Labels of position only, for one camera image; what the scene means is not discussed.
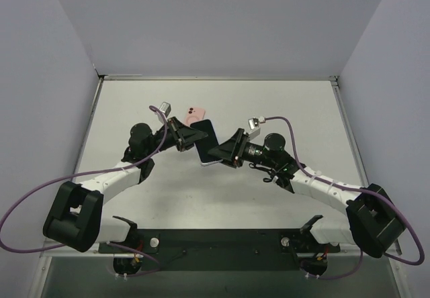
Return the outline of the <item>lavender phone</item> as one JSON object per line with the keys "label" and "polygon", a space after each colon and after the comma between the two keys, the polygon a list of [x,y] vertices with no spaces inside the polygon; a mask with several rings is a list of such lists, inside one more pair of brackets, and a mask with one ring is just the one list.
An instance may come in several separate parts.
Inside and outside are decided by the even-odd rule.
{"label": "lavender phone", "polygon": [[202,166],[210,166],[221,162],[221,159],[210,155],[208,152],[218,146],[218,139],[214,131],[212,122],[209,119],[194,122],[190,125],[191,128],[207,133],[207,136],[195,143],[200,164]]}

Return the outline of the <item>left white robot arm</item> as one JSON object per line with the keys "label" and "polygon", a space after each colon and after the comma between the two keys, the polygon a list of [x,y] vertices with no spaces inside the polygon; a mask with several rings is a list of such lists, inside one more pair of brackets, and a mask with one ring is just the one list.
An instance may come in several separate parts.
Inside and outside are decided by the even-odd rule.
{"label": "left white robot arm", "polygon": [[136,223],[124,217],[102,216],[103,206],[145,181],[155,166],[155,154],[171,147],[184,152],[206,137],[206,132],[186,126],[176,117],[169,118],[157,132],[145,123],[134,125],[124,157],[114,168],[59,187],[42,233],[79,252],[104,242],[113,242],[123,252],[132,251],[138,243]]}

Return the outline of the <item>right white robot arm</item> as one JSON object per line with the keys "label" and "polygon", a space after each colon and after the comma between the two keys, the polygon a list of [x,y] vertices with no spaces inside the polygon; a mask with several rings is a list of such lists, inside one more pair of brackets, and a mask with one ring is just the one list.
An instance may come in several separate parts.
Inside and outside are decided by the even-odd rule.
{"label": "right white robot arm", "polygon": [[311,225],[310,233],[319,244],[352,244],[367,255],[379,258],[405,231],[383,188],[372,184],[366,193],[361,187],[342,185],[303,164],[298,165],[285,151],[285,145],[285,138],[277,133],[268,134],[262,145],[254,144],[243,129],[238,129],[208,153],[233,168],[248,162],[254,169],[266,170],[269,182],[345,215],[340,221],[318,218]]}

